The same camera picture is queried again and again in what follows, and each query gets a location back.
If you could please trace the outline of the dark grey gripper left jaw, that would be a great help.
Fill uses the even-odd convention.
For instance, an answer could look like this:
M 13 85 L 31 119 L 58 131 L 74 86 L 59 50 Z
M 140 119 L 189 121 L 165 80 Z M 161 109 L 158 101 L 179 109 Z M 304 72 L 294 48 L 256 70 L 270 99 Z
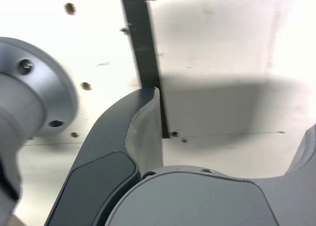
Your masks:
M 113 104 L 95 122 L 46 225 L 103 226 L 142 175 L 162 166 L 159 89 L 139 89 Z

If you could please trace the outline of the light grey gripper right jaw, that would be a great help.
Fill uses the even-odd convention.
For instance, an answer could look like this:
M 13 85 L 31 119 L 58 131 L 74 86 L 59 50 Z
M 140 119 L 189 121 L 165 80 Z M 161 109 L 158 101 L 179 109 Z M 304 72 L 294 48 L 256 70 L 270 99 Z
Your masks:
M 195 168 L 161 172 L 118 202 L 108 226 L 313 226 L 316 129 L 308 129 L 288 171 L 238 179 Z

